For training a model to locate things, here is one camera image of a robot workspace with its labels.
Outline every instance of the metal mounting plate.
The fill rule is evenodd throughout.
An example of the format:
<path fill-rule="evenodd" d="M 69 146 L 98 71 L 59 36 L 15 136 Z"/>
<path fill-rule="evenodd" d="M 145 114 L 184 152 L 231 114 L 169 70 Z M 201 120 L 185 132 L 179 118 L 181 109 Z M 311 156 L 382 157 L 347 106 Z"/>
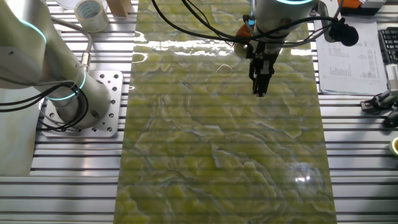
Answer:
<path fill-rule="evenodd" d="M 92 128 L 82 129 L 68 129 L 65 132 L 43 131 L 43 135 L 48 138 L 113 138 L 118 133 L 118 119 L 121 103 L 123 74 L 119 71 L 90 71 L 90 75 L 103 82 L 109 89 L 111 94 L 111 103 L 108 112 L 100 119 Z M 63 122 L 58 116 L 54 105 L 51 101 L 47 101 L 47 108 L 45 114 L 52 119 Z M 46 124 L 53 124 L 49 119 L 44 118 Z"/>

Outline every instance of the green marble surface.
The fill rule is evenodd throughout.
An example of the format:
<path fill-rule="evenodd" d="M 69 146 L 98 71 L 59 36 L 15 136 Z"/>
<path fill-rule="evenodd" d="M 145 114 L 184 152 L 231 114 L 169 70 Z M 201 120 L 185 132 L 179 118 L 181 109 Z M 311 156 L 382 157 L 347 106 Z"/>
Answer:
<path fill-rule="evenodd" d="M 247 0 L 196 0 L 234 34 Z M 211 34 L 179 0 L 174 23 Z M 139 1 L 114 222 L 336 223 L 309 45 L 284 49 L 265 98 L 249 61 L 168 26 Z M 305 25 L 289 35 L 301 40 Z"/>

